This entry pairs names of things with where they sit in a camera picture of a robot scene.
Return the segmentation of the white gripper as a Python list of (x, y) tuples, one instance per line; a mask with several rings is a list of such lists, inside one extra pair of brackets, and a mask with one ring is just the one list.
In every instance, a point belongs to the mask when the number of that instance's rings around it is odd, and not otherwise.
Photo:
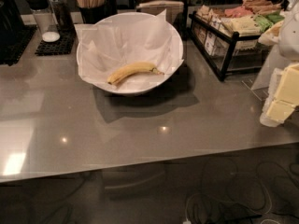
[[(299, 61), (299, 0), (288, 0), (287, 14), (278, 36), (280, 54), (290, 61)], [(277, 127), (299, 106), (299, 63), (284, 70), (275, 68), (269, 81), (260, 123)]]

